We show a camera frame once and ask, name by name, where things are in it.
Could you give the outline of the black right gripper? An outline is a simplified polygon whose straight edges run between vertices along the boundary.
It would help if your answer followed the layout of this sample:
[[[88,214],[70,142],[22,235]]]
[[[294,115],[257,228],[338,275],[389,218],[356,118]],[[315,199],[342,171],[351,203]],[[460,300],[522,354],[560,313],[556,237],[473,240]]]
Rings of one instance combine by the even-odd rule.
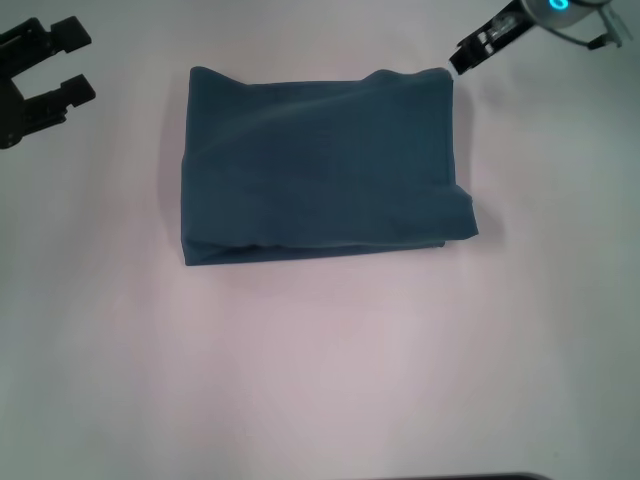
[[[521,1],[510,1],[488,22],[457,45],[449,58],[457,75],[475,68],[509,44],[527,33],[536,23],[526,12]]]

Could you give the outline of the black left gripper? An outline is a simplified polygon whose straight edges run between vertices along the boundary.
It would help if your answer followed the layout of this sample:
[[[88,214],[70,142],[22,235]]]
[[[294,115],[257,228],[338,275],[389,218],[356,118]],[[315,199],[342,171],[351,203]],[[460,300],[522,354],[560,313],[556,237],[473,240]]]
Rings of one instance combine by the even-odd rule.
[[[62,82],[56,90],[24,96],[11,80],[15,76],[60,53],[71,53],[92,39],[77,17],[52,24],[47,31],[37,18],[30,18],[1,34],[1,149],[18,144],[28,134],[66,121],[68,107],[79,107],[96,98],[84,75]]]

